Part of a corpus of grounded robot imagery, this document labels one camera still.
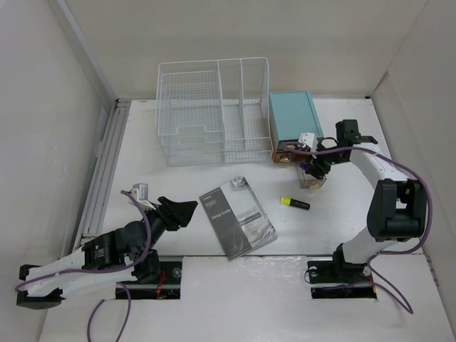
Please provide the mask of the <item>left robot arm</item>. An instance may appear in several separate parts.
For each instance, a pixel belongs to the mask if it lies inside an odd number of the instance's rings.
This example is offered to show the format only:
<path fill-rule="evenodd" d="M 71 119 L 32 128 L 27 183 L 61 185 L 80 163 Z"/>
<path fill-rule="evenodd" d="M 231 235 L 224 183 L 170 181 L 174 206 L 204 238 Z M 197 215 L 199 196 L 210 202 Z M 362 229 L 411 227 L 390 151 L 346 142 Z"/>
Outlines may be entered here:
<path fill-rule="evenodd" d="M 156 204 L 136 199 L 132 204 L 141 219 L 100 235 L 51 264 L 21 266 L 21 283 L 15 289 L 17 306 L 50 309 L 69 296 L 96 286 L 156 280 L 161 269 L 155 244 L 165 232 L 186 227 L 197 202 L 173 202 L 160 197 Z"/>

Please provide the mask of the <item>purple cap highlighter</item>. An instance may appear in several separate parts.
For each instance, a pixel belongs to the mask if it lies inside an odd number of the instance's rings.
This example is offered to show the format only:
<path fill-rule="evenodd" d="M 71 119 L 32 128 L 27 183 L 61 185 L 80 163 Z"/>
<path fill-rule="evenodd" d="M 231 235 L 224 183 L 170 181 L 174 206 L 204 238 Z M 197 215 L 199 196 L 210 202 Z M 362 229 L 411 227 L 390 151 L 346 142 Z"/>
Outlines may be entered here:
<path fill-rule="evenodd" d="M 309 174 L 310 164 L 308 164 L 307 162 L 301 161 L 299 163 L 299 167 L 302 169 L 302 171 L 304 173 Z"/>

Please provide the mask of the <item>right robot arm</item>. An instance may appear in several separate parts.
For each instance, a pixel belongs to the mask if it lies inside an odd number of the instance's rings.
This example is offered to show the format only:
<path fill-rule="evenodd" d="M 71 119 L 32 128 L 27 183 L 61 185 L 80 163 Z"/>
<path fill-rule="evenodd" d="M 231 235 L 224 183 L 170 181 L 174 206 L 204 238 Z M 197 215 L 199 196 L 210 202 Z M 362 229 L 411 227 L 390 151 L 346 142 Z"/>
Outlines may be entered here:
<path fill-rule="evenodd" d="M 335 146 L 325 147 L 323 138 L 301 133 L 298 140 L 283 144 L 285 151 L 299 156 L 299 171 L 306 182 L 320 186 L 331 167 L 355 165 L 373 187 L 366 227 L 351 240 L 339 244 L 330 261 L 310 265 L 311 283 L 345 283 L 368 286 L 371 261 L 398 242 L 425 238 L 432 220 L 428 187 L 410 169 L 381 154 L 376 139 L 361 135 L 356 120 L 336 123 Z M 224 253 L 230 259 L 259 249 L 278 237 L 243 177 L 235 178 L 200 197 L 198 202 L 176 203 L 159 199 L 174 213 L 172 222 L 180 227 L 190 220 L 201 204 Z"/>

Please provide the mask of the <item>clear drawer with gold knob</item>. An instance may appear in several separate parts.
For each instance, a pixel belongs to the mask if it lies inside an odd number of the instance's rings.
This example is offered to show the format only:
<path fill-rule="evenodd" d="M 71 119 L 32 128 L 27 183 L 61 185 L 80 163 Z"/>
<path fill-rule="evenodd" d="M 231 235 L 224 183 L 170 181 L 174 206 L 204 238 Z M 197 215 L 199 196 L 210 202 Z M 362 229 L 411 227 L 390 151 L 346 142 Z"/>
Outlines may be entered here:
<path fill-rule="evenodd" d="M 304 169 L 300 166 L 300 164 L 296 165 L 296 174 L 298 177 L 300 188 L 302 189 L 321 188 L 327 180 L 326 176 L 319 179 L 314 177 L 313 175 L 306 174 Z"/>

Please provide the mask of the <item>grey Canon setup guide booklet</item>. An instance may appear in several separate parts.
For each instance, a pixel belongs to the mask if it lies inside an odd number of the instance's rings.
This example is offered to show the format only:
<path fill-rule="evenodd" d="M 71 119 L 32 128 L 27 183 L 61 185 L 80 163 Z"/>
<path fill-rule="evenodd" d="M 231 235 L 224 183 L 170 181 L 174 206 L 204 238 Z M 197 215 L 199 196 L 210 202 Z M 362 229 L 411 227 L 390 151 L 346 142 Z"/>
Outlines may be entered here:
<path fill-rule="evenodd" d="M 199 198 L 222 250 L 230 261 L 258 250 L 251 248 L 234 216 L 228 202 L 231 189 L 231 181 L 229 181 Z"/>

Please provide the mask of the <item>yellow cap highlighter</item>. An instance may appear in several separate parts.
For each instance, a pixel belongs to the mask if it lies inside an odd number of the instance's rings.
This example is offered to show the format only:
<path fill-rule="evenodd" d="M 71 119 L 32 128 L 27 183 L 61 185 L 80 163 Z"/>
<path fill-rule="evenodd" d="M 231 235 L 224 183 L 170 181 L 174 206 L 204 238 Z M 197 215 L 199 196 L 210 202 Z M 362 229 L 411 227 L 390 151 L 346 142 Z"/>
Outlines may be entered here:
<path fill-rule="evenodd" d="M 307 202 L 303 202 L 290 197 L 281 197 L 280 204 L 287 207 L 295 207 L 304 210 L 310 210 L 311 205 Z"/>

